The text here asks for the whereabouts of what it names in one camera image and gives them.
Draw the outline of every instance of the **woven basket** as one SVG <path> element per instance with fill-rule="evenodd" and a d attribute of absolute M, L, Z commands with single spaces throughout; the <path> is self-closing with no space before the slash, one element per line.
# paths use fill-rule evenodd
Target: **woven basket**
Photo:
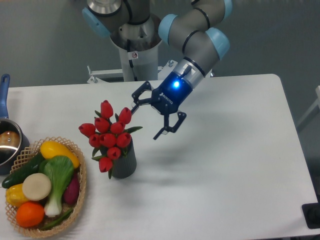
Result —
<path fill-rule="evenodd" d="M 37 226 L 35 227 L 29 227 L 29 228 L 24 228 L 20 227 L 17 224 L 16 221 L 16 214 L 18 208 L 16 206 L 10 205 L 8 202 L 6 202 L 6 215 L 7 219 L 13 225 L 14 230 L 16 230 L 18 233 L 24 235 L 25 237 L 31 237 L 31 238 L 47 238 L 52 235 L 58 234 L 61 231 L 65 230 L 67 227 L 69 227 L 73 221 L 76 219 L 78 216 L 83 203 L 85 199 L 85 194 L 86 194 L 86 183 L 87 183 L 87 170 L 86 170 L 86 163 L 85 163 L 85 158 L 83 153 L 81 152 L 80 148 L 74 144 L 72 141 L 67 140 L 62 137 L 47 137 L 46 139 L 41 139 L 39 141 L 36 141 L 35 143 L 31 144 L 30 147 L 26 147 L 23 151 L 21 151 L 21 154 L 17 157 L 17 159 L 14 161 L 14 164 L 11 168 L 10 173 L 13 173 L 16 171 L 18 168 L 23 166 L 25 163 L 27 163 L 34 155 L 36 155 L 40 151 L 40 146 L 43 142 L 45 141 L 55 141 L 58 143 L 61 143 L 65 145 L 69 150 L 71 150 L 75 155 L 78 157 L 80 161 L 80 167 L 77 172 L 77 176 L 80 182 L 80 193 L 79 197 L 77 200 L 77 203 L 75 205 L 68 205 L 66 203 L 62 203 L 62 213 L 67 211 L 70 208 L 74 207 L 73 212 L 69 216 L 68 219 L 64 220 L 60 225 L 55 226 L 54 228 L 46 231 L 41 231 L 39 230 L 43 225 L 55 220 L 57 217 L 44 217 L 44 220 Z"/>

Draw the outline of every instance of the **yellow bell pepper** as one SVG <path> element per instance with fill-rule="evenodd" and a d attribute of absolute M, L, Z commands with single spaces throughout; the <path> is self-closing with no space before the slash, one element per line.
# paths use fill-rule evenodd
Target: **yellow bell pepper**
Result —
<path fill-rule="evenodd" d="M 65 145 L 56 141 L 45 141 L 40 146 L 40 152 L 45 159 L 52 159 L 55 156 L 66 156 L 73 164 L 73 168 L 79 167 L 80 162 L 77 156 Z"/>
<path fill-rule="evenodd" d="M 20 207 L 22 204 L 29 201 L 22 192 L 22 183 L 13 185 L 5 191 L 5 199 L 12 206 Z"/>

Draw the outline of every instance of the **red tulip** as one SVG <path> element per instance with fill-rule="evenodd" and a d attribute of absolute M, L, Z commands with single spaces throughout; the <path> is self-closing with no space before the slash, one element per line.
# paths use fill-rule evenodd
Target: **red tulip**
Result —
<path fill-rule="evenodd" d="M 106 155 L 108 156 L 108 158 L 116 160 L 120 157 L 121 150 L 118 147 L 114 146 L 109 148 L 108 151 L 106 151 Z"/>
<path fill-rule="evenodd" d="M 101 143 L 99 140 L 99 135 L 98 134 L 93 134 L 89 137 L 89 144 L 94 147 L 94 148 L 100 148 Z"/>
<path fill-rule="evenodd" d="M 131 110 L 129 108 L 125 107 L 120 112 L 119 121 L 123 122 L 124 124 L 128 124 L 131 121 L 131 117 L 132 117 Z"/>
<path fill-rule="evenodd" d="M 127 132 L 121 133 L 117 138 L 116 138 L 116 145 L 120 148 L 125 148 L 126 146 L 129 145 L 131 141 L 131 135 Z"/>
<path fill-rule="evenodd" d="M 105 133 L 100 135 L 99 141 L 101 145 L 107 148 L 112 148 L 114 145 L 116 145 L 117 139 L 112 133 Z"/>
<path fill-rule="evenodd" d="M 113 110 L 111 104 L 107 100 L 104 100 L 101 103 L 100 107 L 101 107 L 101 116 L 104 119 L 109 119 L 113 116 L 114 110 Z"/>
<path fill-rule="evenodd" d="M 96 133 L 96 127 L 92 123 L 84 123 L 79 127 L 80 132 L 87 136 L 90 137 L 91 135 Z"/>
<path fill-rule="evenodd" d="M 96 129 L 102 134 L 105 134 L 106 132 L 108 132 L 110 128 L 110 123 L 102 117 L 97 117 L 94 120 L 94 125 Z"/>
<path fill-rule="evenodd" d="M 108 157 L 102 157 L 99 160 L 99 169 L 101 173 L 108 172 L 113 166 L 112 160 Z"/>
<path fill-rule="evenodd" d="M 121 134 L 125 130 L 125 124 L 121 121 L 117 121 L 110 126 L 110 131 L 113 134 Z"/>

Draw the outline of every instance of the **blue led light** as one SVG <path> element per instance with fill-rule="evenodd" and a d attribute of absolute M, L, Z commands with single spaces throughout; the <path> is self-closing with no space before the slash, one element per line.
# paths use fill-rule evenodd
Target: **blue led light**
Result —
<path fill-rule="evenodd" d="M 173 82 L 173 86 L 174 86 L 175 88 L 178 88 L 178 87 L 180 86 L 180 82 L 179 82 L 179 81 L 174 81 L 174 82 Z"/>

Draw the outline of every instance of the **stainless steel pot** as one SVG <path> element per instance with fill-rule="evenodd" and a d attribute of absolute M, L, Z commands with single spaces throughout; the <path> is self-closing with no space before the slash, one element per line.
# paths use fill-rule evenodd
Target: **stainless steel pot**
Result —
<path fill-rule="evenodd" d="M 0 82 L 0 175 L 10 173 L 17 156 L 30 145 L 21 128 L 9 120 L 7 97 L 10 75 L 4 74 Z"/>

